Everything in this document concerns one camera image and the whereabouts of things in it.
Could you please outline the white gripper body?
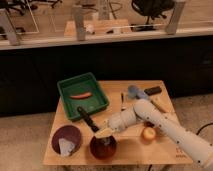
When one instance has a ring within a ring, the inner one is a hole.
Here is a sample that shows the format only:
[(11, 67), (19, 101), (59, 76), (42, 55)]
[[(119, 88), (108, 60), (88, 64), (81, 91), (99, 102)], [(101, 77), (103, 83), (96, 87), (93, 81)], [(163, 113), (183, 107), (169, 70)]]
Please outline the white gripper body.
[(112, 115), (108, 119), (108, 126), (115, 132), (122, 132), (126, 129), (122, 117), (119, 113)]

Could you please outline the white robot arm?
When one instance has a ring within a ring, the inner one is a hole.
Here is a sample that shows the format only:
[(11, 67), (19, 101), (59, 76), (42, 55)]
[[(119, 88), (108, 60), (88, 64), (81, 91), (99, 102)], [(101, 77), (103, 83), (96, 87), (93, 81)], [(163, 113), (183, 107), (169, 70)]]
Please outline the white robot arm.
[(162, 115), (146, 99), (140, 99), (130, 108), (111, 115), (108, 118), (108, 126), (115, 132), (122, 132), (141, 120), (157, 126), (204, 171), (213, 171), (213, 144)]

